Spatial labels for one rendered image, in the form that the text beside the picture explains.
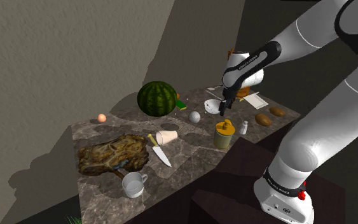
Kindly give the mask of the white bowl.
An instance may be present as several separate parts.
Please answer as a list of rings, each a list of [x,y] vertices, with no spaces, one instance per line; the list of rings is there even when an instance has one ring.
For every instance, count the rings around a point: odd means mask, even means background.
[[[220,114],[220,103],[221,101],[218,99],[208,99],[204,102],[204,107],[205,107],[205,111],[207,113],[216,115],[216,114]]]

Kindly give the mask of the brown potato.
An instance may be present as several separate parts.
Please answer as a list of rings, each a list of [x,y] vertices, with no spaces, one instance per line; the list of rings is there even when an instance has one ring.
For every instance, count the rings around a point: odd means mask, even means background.
[[[270,107],[269,111],[272,115],[282,117],[286,114],[286,112],[283,109],[277,108],[277,107]]]
[[[255,121],[257,124],[264,126],[264,127],[269,127],[272,124],[272,121],[264,114],[259,113],[255,115]]]

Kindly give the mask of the white flat paper sheet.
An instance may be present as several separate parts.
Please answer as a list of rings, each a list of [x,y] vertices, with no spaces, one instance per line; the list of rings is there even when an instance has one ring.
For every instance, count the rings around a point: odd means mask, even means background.
[[[265,100],[260,98],[257,92],[241,98],[240,102],[242,101],[247,101],[255,109],[261,109],[268,105],[268,103]]]

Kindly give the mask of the orange brown container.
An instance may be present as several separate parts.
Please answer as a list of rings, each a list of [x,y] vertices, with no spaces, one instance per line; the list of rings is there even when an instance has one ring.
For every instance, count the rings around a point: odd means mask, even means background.
[[[237,99],[240,99],[240,98],[243,98],[243,97],[246,97],[249,95],[249,90],[250,90],[250,87],[244,87],[244,88],[241,88],[237,94],[236,94],[236,98]]]

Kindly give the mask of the white mug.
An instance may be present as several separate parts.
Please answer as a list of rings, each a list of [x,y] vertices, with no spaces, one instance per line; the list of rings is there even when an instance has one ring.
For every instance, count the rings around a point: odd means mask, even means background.
[[[131,199],[140,196],[144,191],[144,183],[147,179],[147,174],[141,174],[139,172],[130,172],[124,176],[122,187],[126,196]]]

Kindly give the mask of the cream paper cup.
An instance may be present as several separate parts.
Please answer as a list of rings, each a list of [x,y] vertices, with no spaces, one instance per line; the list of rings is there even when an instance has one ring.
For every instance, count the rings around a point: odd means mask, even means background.
[[[156,132],[156,141],[162,146],[178,138],[175,130],[159,130]]]

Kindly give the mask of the yellow handled kitchen knife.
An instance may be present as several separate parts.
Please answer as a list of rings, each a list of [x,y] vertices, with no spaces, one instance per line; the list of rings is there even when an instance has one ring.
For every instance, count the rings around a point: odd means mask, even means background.
[[[154,144],[153,151],[156,153],[158,158],[168,167],[172,167],[169,159],[167,158],[166,154],[164,154],[158,143],[155,141],[154,137],[151,134],[148,134],[148,138]]]

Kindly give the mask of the silver spoon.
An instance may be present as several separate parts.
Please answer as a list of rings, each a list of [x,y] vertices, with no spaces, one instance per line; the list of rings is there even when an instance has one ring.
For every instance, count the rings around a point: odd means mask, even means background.
[[[209,93],[210,95],[214,96],[216,99],[219,99],[220,101],[223,101],[223,98],[219,97],[218,95],[216,95],[214,93],[214,91],[217,90],[219,87],[221,87],[221,86],[207,87],[206,92]]]

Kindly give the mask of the yellow lidded green jar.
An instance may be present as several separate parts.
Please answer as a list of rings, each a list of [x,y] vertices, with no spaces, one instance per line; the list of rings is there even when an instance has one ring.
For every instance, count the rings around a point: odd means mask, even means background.
[[[234,133],[235,128],[229,119],[217,123],[215,125],[214,146],[220,150],[227,149]]]

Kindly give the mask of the green striped watermelon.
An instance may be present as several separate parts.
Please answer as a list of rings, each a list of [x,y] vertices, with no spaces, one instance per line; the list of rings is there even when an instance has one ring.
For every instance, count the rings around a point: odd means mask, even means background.
[[[165,116],[176,107],[177,92],[164,81],[151,81],[138,91],[137,104],[149,116]]]

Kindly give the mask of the dark robot stand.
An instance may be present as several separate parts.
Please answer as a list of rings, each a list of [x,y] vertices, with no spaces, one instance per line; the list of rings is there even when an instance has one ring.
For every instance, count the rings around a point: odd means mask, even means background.
[[[218,165],[125,224],[345,224],[345,190],[315,174],[286,197],[262,177],[275,154],[239,138]]]

